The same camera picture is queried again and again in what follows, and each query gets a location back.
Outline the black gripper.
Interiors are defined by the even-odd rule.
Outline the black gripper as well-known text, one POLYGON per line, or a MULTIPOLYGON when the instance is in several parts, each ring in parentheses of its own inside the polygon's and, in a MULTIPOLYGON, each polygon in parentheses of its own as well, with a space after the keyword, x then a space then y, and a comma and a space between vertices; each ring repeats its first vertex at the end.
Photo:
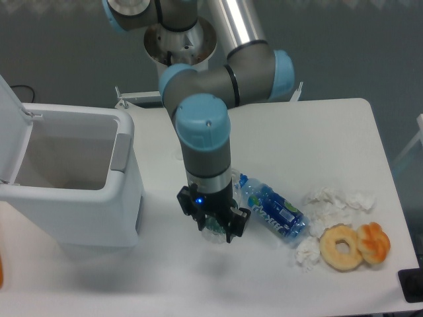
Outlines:
POLYGON ((206 215, 223 222, 226 242, 242 237, 251 216, 247 208, 235 208, 232 202, 232 181, 228 174, 212 178, 187 175, 188 186, 183 186, 176 198, 186 216, 197 223, 198 230, 206 226, 206 215))

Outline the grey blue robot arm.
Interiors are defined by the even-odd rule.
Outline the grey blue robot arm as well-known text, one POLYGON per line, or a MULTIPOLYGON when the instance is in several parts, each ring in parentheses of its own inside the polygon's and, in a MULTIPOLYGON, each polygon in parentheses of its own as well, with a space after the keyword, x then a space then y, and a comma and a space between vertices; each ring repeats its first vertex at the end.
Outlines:
POLYGON ((120 30, 154 29, 157 61, 166 65, 159 78, 161 102, 180 142, 188 180, 178 202, 200 230, 214 219, 230 242, 243 235, 250 211, 233 200, 228 111, 288 93, 295 73, 289 55, 269 46, 252 1, 208 5, 227 62, 198 71, 194 63, 207 54, 196 1, 103 3, 110 23, 120 30))

